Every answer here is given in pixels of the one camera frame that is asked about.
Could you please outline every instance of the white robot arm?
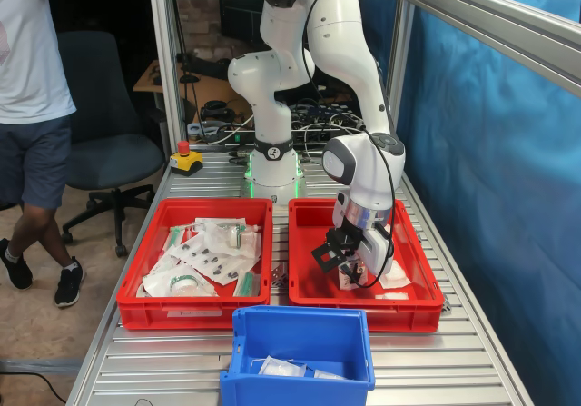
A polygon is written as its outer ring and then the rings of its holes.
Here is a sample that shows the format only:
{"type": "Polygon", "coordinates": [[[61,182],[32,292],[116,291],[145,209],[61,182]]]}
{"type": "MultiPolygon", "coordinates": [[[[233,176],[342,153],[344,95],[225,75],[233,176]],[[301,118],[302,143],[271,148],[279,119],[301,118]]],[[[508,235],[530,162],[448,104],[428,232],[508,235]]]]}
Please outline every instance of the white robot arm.
{"type": "Polygon", "coordinates": [[[363,35],[359,0],[265,0],[261,35],[272,50],[247,54],[229,69],[232,87],[252,104],[255,114],[258,141],[252,159],[260,177],[256,182],[268,186],[291,182],[286,176],[294,174],[287,156],[294,153],[291,114],[274,101],[274,91],[306,84],[314,62],[353,89],[367,132],[333,138],[323,150],[326,173],[349,188],[338,195],[335,229],[313,255],[323,271],[344,269],[344,252],[355,252],[372,274],[388,272],[393,246],[383,224],[393,206],[392,190],[403,173],[405,148],[389,129],[389,109],[363,35]],[[307,20],[310,53],[304,52],[303,62],[307,20]],[[273,147],[280,150],[277,163],[268,156],[273,147]]]}

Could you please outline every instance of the blue plastic box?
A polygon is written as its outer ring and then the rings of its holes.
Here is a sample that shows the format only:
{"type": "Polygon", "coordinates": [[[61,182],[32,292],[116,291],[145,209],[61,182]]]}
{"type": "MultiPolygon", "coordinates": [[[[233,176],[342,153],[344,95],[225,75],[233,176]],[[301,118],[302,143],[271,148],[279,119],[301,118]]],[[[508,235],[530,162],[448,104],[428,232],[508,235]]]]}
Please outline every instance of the blue plastic box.
{"type": "Polygon", "coordinates": [[[254,306],[233,315],[222,406],[364,406],[375,388],[364,311],[254,306]],[[304,377],[259,375],[267,356],[307,365],[304,377]],[[347,380],[315,379],[322,370],[347,380]]]}

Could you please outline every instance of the wooden desk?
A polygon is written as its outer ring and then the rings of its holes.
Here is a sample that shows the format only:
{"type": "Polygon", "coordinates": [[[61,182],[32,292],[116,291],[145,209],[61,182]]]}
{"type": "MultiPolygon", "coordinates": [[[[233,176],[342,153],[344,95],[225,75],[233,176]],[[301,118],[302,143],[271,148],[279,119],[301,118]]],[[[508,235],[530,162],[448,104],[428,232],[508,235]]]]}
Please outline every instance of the wooden desk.
{"type": "MultiPolygon", "coordinates": [[[[137,84],[133,87],[135,92],[146,92],[146,93],[163,93],[163,87],[161,85],[155,85],[153,83],[153,78],[159,74],[153,74],[153,69],[159,66],[159,61],[153,61],[142,77],[139,78],[137,84]]],[[[182,65],[177,63],[178,72],[182,72],[182,65]]],[[[193,86],[196,90],[196,96],[198,97],[198,105],[200,108],[210,100],[222,100],[224,102],[230,102],[228,107],[232,108],[236,114],[242,113],[242,119],[246,120],[252,114],[251,106],[246,102],[244,97],[237,94],[228,83],[228,81],[223,81],[222,79],[216,79],[209,76],[204,76],[201,74],[195,74],[196,77],[200,78],[199,82],[196,82],[193,86]]],[[[180,95],[182,99],[185,98],[185,87],[189,84],[179,84],[180,95]]],[[[195,104],[193,98],[192,88],[188,88],[188,101],[195,104]]]]}

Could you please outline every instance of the dark blue shorts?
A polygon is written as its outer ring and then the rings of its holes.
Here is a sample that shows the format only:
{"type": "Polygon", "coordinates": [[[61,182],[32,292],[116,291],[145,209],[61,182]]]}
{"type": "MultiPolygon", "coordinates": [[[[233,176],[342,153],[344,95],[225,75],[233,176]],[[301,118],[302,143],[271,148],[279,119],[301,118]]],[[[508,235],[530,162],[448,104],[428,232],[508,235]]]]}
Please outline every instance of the dark blue shorts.
{"type": "Polygon", "coordinates": [[[0,202],[61,206],[71,152],[69,116],[32,124],[0,124],[0,202]]]}

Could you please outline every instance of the aluminum table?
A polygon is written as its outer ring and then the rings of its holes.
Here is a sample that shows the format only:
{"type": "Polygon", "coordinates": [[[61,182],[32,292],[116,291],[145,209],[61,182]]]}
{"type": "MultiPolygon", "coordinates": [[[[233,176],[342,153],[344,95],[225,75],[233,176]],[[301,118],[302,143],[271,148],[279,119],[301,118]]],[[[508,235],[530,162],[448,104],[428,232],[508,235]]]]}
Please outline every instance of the aluminum table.
{"type": "MultiPolygon", "coordinates": [[[[166,172],[74,384],[68,406],[219,406],[228,369],[229,331],[127,331],[115,294],[160,200],[238,197],[244,167],[227,154],[205,154],[192,177],[166,172]]],[[[335,197],[341,185],[315,163],[304,165],[306,194],[335,197]]],[[[369,406],[531,405],[485,314],[430,220],[409,179],[396,191],[408,211],[451,310],[435,333],[369,335],[376,376],[369,406]]],[[[288,260],[288,213],[274,208],[273,268],[288,260]]],[[[271,304],[286,304],[272,289],[271,304]]]]}

